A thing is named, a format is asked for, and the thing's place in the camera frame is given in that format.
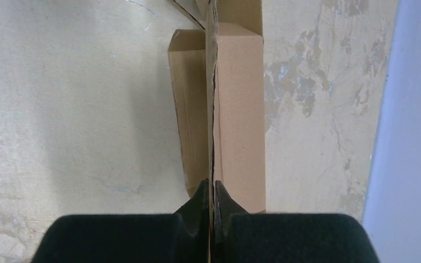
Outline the brown cardboard box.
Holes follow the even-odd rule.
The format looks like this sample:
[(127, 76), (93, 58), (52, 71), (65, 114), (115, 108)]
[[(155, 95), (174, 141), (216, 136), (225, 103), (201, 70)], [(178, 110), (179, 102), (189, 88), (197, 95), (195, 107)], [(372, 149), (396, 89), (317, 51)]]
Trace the brown cardboard box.
[(168, 61), (185, 186), (204, 193), (204, 240), (222, 261), (230, 208), (266, 209), (264, 39), (261, 1), (196, 1), (196, 25), (178, 29)]

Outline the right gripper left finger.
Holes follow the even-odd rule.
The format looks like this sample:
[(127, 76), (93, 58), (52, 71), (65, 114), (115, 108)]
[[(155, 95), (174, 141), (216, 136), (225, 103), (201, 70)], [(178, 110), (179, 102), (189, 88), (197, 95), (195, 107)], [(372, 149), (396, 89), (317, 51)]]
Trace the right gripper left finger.
[(32, 262), (207, 262), (209, 181), (171, 214), (65, 215)]

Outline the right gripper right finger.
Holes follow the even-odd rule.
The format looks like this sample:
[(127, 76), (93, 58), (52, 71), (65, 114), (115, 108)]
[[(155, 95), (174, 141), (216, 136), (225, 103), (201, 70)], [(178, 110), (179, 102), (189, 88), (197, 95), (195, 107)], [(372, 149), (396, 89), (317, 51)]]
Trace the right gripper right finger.
[(379, 262), (345, 214), (251, 214), (214, 184), (214, 262)]

